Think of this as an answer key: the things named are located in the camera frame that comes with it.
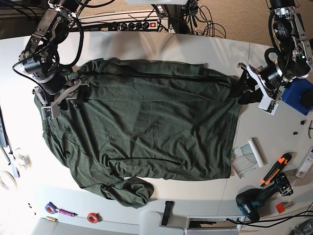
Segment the green shirt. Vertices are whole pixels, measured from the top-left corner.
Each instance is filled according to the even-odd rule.
[[[69,79],[78,77],[89,81],[86,101],[43,120],[43,137],[80,188],[138,208],[154,188],[136,177],[229,178],[240,111],[231,78],[201,65],[117,59],[90,61]]]

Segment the white table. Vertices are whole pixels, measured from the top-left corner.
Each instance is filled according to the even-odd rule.
[[[244,106],[234,146],[241,147],[251,137],[257,137],[268,162],[266,166],[254,170],[249,177],[242,179],[239,179],[236,173],[229,179],[204,182],[145,179],[155,186],[153,200],[137,210],[123,207],[116,201],[106,200],[79,189],[69,169],[63,167],[46,146],[42,138],[40,113],[31,93],[34,84],[16,75],[11,69],[24,50],[28,38],[0,41],[0,104],[13,148],[25,149],[33,162],[31,171],[18,180],[18,194],[23,195],[25,202],[26,199],[31,202],[41,217],[49,215],[45,211],[45,205],[51,201],[57,207],[75,212],[81,217],[86,218],[90,212],[99,212],[104,221],[133,224],[135,226],[128,230],[130,233],[136,231],[139,214],[142,211],[164,212],[166,200],[175,201],[174,216],[170,218],[169,226],[183,228],[188,215],[241,215],[235,203],[235,197],[240,190],[247,189],[247,186],[258,187],[274,162],[286,152],[296,152],[287,169],[297,168],[313,145],[313,141],[308,137],[308,125],[313,119],[312,114],[305,117],[281,101],[274,116],[260,110],[257,104]],[[78,33],[70,33],[65,42],[59,45],[61,63],[70,63],[74,59],[78,41]],[[148,59],[207,64],[208,68],[226,75],[240,76],[242,70],[236,65],[239,62],[249,63],[255,67],[265,65],[263,57],[267,48],[232,40],[168,33],[85,32],[83,52],[77,66],[92,59],[117,57],[122,60]],[[304,119],[307,119],[308,123],[302,126],[300,121]],[[299,135],[294,136],[294,131],[299,132]],[[2,169],[11,171],[9,167],[5,167],[4,157],[0,157],[0,165]],[[305,179],[297,180],[294,194],[282,198],[283,201],[293,201],[294,205],[286,209],[282,215],[287,216],[289,213],[303,211],[309,207],[313,198],[312,181],[312,172],[311,176],[306,175]],[[93,225],[86,219],[63,215],[55,217],[69,224],[108,229],[108,225],[100,223]],[[302,220],[293,219],[283,226],[268,229],[267,232],[283,235],[299,221]],[[264,234],[257,228],[245,227],[242,231],[247,234]]]

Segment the power drill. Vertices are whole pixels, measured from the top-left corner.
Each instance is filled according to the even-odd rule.
[[[293,194],[292,187],[284,173],[279,174],[272,185],[266,189],[253,188],[237,195],[236,203],[241,212],[247,216],[251,222],[256,223],[260,220],[258,209],[264,206],[265,202],[275,193],[279,192],[282,196]]]

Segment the floor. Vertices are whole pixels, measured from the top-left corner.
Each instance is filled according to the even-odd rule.
[[[103,2],[104,0],[93,0],[91,4]],[[226,29],[228,39],[270,45],[266,0],[199,0],[199,6],[202,5],[209,8],[213,21]],[[128,5],[125,0],[116,0],[105,7],[85,9],[81,16],[146,9],[152,7]],[[301,0],[298,12],[301,13],[308,38],[313,38],[313,0]],[[206,24],[199,23],[198,31],[202,32],[205,26]]]

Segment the shirt sleeve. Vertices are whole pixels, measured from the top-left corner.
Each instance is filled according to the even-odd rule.
[[[136,177],[124,180],[83,153],[79,146],[73,143],[67,146],[67,164],[80,188],[116,200],[125,207],[139,208],[148,203],[153,185]]]

